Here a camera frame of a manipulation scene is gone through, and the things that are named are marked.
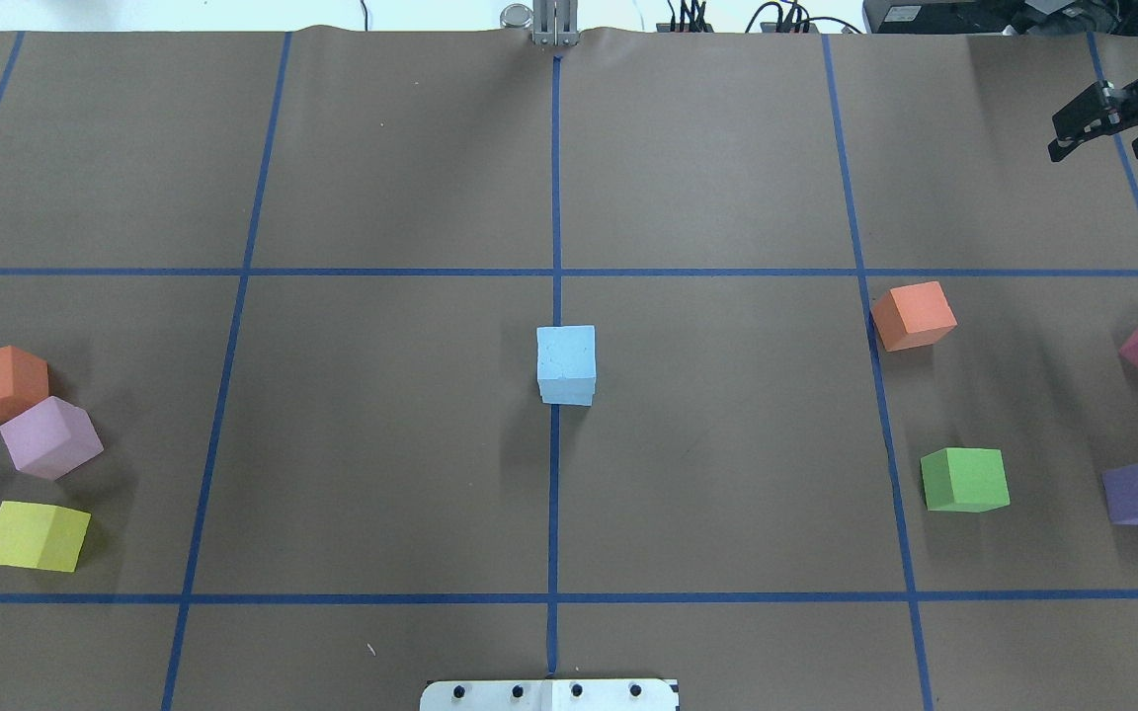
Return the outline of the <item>light blue foam block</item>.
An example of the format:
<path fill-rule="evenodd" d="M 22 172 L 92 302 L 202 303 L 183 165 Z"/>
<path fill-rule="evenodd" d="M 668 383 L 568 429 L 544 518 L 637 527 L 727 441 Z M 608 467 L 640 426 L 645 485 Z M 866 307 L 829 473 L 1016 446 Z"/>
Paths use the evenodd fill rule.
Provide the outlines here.
<path fill-rule="evenodd" d="M 595 400 L 597 381 L 593 377 L 552 378 L 539 379 L 537 386 L 543 404 L 588 408 Z"/>
<path fill-rule="evenodd" d="M 534 338 L 538 382 L 593 381 L 597 378 L 595 326 L 538 326 L 534 330 Z"/>

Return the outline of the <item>orange foam block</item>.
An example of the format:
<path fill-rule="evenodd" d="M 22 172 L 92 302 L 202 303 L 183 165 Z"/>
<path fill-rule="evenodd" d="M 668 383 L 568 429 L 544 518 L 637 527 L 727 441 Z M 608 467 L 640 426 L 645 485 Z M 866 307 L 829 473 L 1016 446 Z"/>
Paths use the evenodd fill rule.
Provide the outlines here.
<path fill-rule="evenodd" d="M 49 367 L 38 355 L 8 346 L 0 348 L 0 424 L 50 396 Z"/>
<path fill-rule="evenodd" d="M 869 314 L 885 352 L 931 346 L 958 325 L 938 280 L 890 288 Z"/>

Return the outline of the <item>green foam block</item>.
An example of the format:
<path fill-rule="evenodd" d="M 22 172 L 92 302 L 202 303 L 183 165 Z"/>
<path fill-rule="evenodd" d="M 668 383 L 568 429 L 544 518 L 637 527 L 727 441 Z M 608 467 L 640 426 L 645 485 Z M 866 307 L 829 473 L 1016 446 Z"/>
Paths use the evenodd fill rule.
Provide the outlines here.
<path fill-rule="evenodd" d="M 1001 450 L 945 448 L 920 458 L 929 512 L 983 513 L 1011 504 Z"/>

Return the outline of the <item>light pink foam block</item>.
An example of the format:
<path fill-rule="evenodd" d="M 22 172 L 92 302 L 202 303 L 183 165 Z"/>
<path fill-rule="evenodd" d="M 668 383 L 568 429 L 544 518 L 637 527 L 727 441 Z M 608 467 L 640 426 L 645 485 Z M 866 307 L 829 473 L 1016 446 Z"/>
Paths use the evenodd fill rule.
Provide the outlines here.
<path fill-rule="evenodd" d="M 104 453 L 86 410 L 50 396 L 0 425 L 13 465 L 24 474 L 59 480 Z"/>

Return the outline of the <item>yellow foam block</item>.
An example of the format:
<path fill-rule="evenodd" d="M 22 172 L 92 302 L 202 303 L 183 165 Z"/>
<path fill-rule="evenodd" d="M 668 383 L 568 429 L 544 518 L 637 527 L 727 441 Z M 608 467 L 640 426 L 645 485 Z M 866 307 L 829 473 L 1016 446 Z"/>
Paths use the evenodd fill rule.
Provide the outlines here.
<path fill-rule="evenodd" d="M 76 571 L 91 515 L 41 503 L 0 504 L 0 567 Z"/>

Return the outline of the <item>aluminium frame post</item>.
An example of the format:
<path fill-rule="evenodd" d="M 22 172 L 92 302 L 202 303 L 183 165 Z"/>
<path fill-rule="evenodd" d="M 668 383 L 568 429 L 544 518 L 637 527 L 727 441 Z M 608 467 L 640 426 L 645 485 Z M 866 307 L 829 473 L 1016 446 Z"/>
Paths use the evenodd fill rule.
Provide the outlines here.
<path fill-rule="evenodd" d="M 579 1 L 509 1 L 500 10 L 502 28 L 526 28 L 534 46 L 577 46 L 582 41 Z"/>

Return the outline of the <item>white pedestal column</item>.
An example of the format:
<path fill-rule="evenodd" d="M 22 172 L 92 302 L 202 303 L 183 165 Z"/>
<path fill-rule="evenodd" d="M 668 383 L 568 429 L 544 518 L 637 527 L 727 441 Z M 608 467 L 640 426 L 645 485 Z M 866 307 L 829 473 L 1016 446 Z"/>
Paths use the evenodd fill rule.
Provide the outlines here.
<path fill-rule="evenodd" d="M 661 678 L 439 680 L 420 710 L 679 710 L 678 683 Z"/>

